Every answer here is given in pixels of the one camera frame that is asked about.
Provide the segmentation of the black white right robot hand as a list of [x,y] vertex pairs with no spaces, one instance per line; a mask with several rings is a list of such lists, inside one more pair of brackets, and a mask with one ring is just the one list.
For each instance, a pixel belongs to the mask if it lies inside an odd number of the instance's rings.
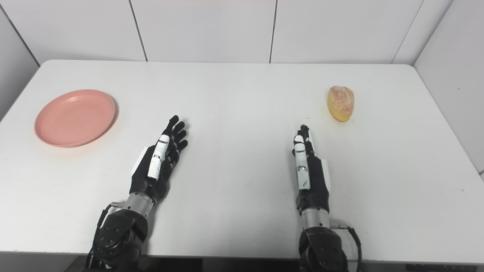
[[316,155],[310,128],[303,124],[293,139],[292,154],[295,157],[299,192],[296,208],[301,215],[304,210],[316,209],[330,212],[330,191],[324,176],[323,162]]

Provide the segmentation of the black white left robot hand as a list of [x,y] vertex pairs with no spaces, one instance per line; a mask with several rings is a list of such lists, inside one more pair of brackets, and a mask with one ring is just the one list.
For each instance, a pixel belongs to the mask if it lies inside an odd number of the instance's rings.
[[168,181],[188,146],[185,123],[174,115],[157,142],[147,147],[132,174],[130,193],[143,193],[154,203],[161,201],[168,191]]

